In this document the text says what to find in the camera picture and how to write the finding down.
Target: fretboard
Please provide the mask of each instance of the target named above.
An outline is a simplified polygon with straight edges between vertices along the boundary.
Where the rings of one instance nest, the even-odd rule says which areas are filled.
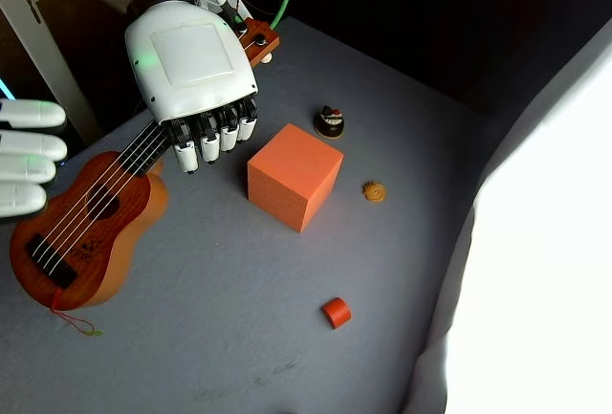
[[[152,120],[120,154],[121,167],[143,176],[170,147],[165,129]]]

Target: tabletop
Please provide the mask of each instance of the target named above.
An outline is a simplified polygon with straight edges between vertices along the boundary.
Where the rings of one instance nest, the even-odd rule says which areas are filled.
[[[397,412],[421,350],[468,201],[465,170],[480,122],[461,104],[287,19],[259,65],[252,138],[182,173],[164,156],[164,217],[141,238],[108,302],[74,311],[86,338],[31,300],[0,226],[0,412]],[[297,233],[247,199],[247,160],[285,124],[314,133],[340,109],[334,191]],[[94,155],[123,149],[142,113],[59,169],[66,189]],[[387,198],[363,199],[368,181]],[[335,296],[353,318],[332,330]]]

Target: robotic hand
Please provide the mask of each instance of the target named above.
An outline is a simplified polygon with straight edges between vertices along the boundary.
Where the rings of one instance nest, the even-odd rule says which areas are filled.
[[[198,168],[196,150],[214,163],[251,137],[257,83],[237,36],[228,0],[130,0],[136,19],[125,45],[142,97],[166,127],[183,171]]]
[[[0,124],[13,129],[49,129],[64,125],[66,114],[57,104],[39,100],[0,98]],[[0,130],[0,218],[24,217],[42,210],[47,193],[41,186],[55,176],[55,164],[66,157],[58,137]]]

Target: foam cube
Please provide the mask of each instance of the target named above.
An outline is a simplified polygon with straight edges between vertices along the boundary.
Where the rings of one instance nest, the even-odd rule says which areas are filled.
[[[249,200],[302,232],[332,192],[343,155],[287,124],[249,161]]]

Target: cube top face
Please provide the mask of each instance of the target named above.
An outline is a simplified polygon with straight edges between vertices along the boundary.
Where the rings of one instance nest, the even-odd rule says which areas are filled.
[[[252,159],[255,167],[305,199],[342,161],[342,153],[325,142],[287,124]]]

